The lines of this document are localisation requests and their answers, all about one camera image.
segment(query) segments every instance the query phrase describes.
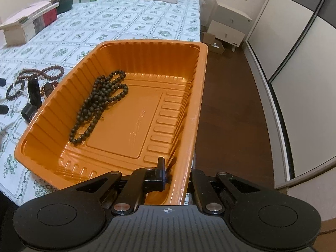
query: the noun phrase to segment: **dark bead necklace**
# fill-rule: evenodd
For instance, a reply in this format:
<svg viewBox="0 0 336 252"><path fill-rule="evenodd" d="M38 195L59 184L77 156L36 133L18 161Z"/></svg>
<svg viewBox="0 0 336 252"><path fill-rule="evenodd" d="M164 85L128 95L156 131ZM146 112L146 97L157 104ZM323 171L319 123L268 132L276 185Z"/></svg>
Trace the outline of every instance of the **dark bead necklace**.
<svg viewBox="0 0 336 252"><path fill-rule="evenodd" d="M114 75L119 75L119 77L111 81ZM71 129L69 141L73 145L81 144L90 136L108 105L117 103L128 94L128 86L121 83L125 77L126 73L124 71L116 70L107 77L102 75L95 80L92 91L88 98L84 100L82 107L77 113L77 121ZM122 92L111 97L111 95L119 89L122 89ZM91 122L90 126L87 127L87 130L83 134L80 134L79 137L75 138L79 127L87 121Z"/></svg>
<svg viewBox="0 0 336 252"><path fill-rule="evenodd" d="M47 75L46 73L48 71L51 71L51 70L59 70L60 73L57 75L57 76L49 76ZM38 76L42 76L44 77L46 80L57 80L59 79L61 76L63 76L64 74L64 68L60 65L54 65L54 66L50 66L50 67L47 67L47 68L44 68L42 70L38 70L38 69L23 69L18 77L16 78L17 80L15 81L15 83L12 83L7 92L6 92L6 99L8 100L13 100L15 99L21 92L20 91L17 91L14 95L9 95L10 91L13 89L14 87L14 84L17 85L19 83L21 83L21 88L20 90L22 91L24 88L25 88L25 79L28 79L32 74L37 74ZM52 82L52 85L54 87L56 87L58 84L58 82L54 81Z"/></svg>

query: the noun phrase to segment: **drawer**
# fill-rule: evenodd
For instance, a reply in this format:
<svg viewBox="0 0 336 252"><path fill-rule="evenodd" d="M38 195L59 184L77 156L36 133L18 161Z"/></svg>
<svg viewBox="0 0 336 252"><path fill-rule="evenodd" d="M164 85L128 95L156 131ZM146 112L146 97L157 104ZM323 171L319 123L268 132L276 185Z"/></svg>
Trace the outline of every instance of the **drawer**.
<svg viewBox="0 0 336 252"><path fill-rule="evenodd" d="M216 35L216 38L235 46L239 46L245 36L244 33L214 20L210 23L208 33L214 34Z"/></svg>

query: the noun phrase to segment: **tablecloth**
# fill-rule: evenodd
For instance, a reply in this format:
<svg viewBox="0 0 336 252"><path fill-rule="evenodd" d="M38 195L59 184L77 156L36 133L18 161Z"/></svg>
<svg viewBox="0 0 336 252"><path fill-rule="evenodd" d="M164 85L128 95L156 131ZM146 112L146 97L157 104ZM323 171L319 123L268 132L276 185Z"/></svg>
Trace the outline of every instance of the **tablecloth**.
<svg viewBox="0 0 336 252"><path fill-rule="evenodd" d="M9 106L9 113L0 115L0 191L22 205L55 190L14 158L15 146L28 126L20 113L28 98L22 95L8 101L5 94L23 68L41 70L58 64L67 74L98 43L107 40L199 41L199 15L199 0L178 0L177 4L152 0L74 4L27 44L0 49L0 77L7 80L7 85L0 87L0 104ZM57 75L58 71L49 73ZM40 86L45 82L39 80Z"/></svg>

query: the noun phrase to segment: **brown floor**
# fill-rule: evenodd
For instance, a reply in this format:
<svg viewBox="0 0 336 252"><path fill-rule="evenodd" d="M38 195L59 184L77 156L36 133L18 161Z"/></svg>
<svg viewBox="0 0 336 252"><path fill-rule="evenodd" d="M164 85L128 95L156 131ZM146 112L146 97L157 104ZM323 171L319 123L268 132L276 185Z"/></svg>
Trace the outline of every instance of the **brown floor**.
<svg viewBox="0 0 336 252"><path fill-rule="evenodd" d="M196 140L196 168L226 171L274 188L265 116L241 48L209 52Z"/></svg>

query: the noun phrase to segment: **orange plastic tray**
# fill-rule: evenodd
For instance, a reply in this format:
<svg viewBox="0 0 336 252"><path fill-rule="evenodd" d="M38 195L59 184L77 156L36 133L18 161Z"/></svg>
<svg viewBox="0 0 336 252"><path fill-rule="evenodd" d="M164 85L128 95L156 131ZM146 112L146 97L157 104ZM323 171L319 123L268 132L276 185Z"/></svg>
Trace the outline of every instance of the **orange plastic tray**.
<svg viewBox="0 0 336 252"><path fill-rule="evenodd" d="M167 40L98 45L62 80L39 109L15 158L62 189L108 171L131 174L163 156L170 185L146 203L184 202L201 109L207 46ZM126 72L129 93L103 113L90 137L73 146L68 135L99 75ZM88 124L79 129L83 133Z"/></svg>

